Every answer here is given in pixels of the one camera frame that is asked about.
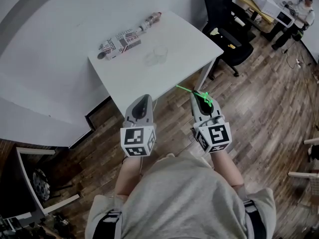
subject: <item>gray t-shirt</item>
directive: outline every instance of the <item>gray t-shirt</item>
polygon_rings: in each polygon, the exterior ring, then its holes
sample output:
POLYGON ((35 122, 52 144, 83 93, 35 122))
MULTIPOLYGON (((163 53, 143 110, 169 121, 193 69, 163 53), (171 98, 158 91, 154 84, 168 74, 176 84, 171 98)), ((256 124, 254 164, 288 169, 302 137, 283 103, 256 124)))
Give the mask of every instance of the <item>gray t-shirt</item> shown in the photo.
MULTIPOLYGON (((276 208, 271 189, 248 195, 255 202, 271 239, 276 208)), ((96 196, 85 238, 91 239, 99 220, 112 208, 123 214, 123 239, 245 239, 245 208, 232 187, 199 160, 185 157, 157 162, 125 204, 96 196)))

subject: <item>white table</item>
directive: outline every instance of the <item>white table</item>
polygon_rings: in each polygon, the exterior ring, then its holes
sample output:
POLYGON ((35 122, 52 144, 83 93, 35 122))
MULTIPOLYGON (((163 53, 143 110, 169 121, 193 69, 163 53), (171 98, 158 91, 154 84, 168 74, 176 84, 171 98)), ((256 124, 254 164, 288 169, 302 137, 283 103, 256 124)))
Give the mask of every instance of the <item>white table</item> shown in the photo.
POLYGON ((155 100, 203 68, 195 86, 199 90, 215 59, 223 53, 197 28, 171 11, 163 13, 160 21, 140 38, 140 45, 111 60, 97 59, 98 47, 88 56, 123 116, 136 98, 150 94, 155 100), (145 56, 159 45, 168 48, 166 62, 147 66, 145 56))
POLYGON ((58 208, 61 208, 71 202, 73 202, 74 200, 80 198, 80 196, 78 194, 68 198, 68 199, 65 199, 55 205, 52 205, 50 207, 47 207, 47 208, 43 208, 42 204, 40 203, 31 183, 30 183, 30 180, 28 178, 28 175, 25 171, 25 167, 24 167, 24 164, 23 164, 23 161, 22 161, 22 158, 21 158, 21 154, 37 154, 37 155, 54 155, 55 154, 55 151, 54 150, 46 150, 46 149, 30 149, 30 148, 20 148, 20 147, 17 147, 16 148, 16 154, 17 154, 17 157, 19 159, 19 163, 20 163, 20 166, 22 168, 22 172, 23 172, 23 175, 24 175, 24 180, 25 180, 25 183, 27 184, 27 187, 29 188, 29 191, 32 195, 32 198, 34 199, 35 201, 35 205, 36 205, 36 210, 33 211, 32 213, 31 212, 28 212, 28 213, 24 213, 24 214, 21 214, 21 215, 18 215, 18 216, 15 216, 15 217, 11 217, 11 218, 7 218, 6 220, 8 221, 9 225, 11 226, 11 229, 13 232, 15 232, 15 229, 14 227, 12 226, 11 222, 10 222, 10 219, 12 218, 17 218, 21 224, 24 224, 24 225, 28 225, 32 222, 37 222, 39 221, 41 218, 44 218, 45 216, 47 216, 50 212, 53 212, 55 211, 56 209, 58 208))

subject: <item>black shoe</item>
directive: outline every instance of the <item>black shoe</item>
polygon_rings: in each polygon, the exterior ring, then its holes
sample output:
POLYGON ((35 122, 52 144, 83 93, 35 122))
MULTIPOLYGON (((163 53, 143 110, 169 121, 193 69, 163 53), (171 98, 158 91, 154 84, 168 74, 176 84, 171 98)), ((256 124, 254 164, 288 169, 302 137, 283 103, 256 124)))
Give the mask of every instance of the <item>black shoe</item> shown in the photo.
POLYGON ((269 33, 265 33, 263 31, 260 34, 267 39, 267 41, 271 42, 272 38, 269 36, 269 33))
POLYGON ((279 47, 278 47, 276 44, 271 45, 271 47, 272 47, 274 50, 278 50, 278 49, 279 49, 279 47))

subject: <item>glass cup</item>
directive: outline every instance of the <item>glass cup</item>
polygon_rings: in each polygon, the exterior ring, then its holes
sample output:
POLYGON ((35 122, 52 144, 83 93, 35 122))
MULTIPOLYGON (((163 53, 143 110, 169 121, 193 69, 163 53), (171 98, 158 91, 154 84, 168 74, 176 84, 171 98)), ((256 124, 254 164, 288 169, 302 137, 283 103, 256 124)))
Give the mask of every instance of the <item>glass cup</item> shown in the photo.
POLYGON ((154 48, 154 55, 157 58, 159 64, 166 62, 168 49, 164 45, 159 45, 154 48))
POLYGON ((154 66, 158 63, 158 59, 154 55, 154 53, 149 53, 144 57, 144 63, 146 66, 154 66))

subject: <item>plastic bottle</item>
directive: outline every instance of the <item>plastic bottle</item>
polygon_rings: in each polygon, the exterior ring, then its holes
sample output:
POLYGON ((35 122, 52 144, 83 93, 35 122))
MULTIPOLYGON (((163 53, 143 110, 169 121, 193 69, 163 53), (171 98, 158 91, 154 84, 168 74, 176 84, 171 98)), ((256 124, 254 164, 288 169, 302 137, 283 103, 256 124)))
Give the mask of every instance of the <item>plastic bottle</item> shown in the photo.
POLYGON ((140 35, 145 33, 154 23, 158 22, 161 16, 161 12, 154 12, 149 16, 136 30, 136 34, 140 35))

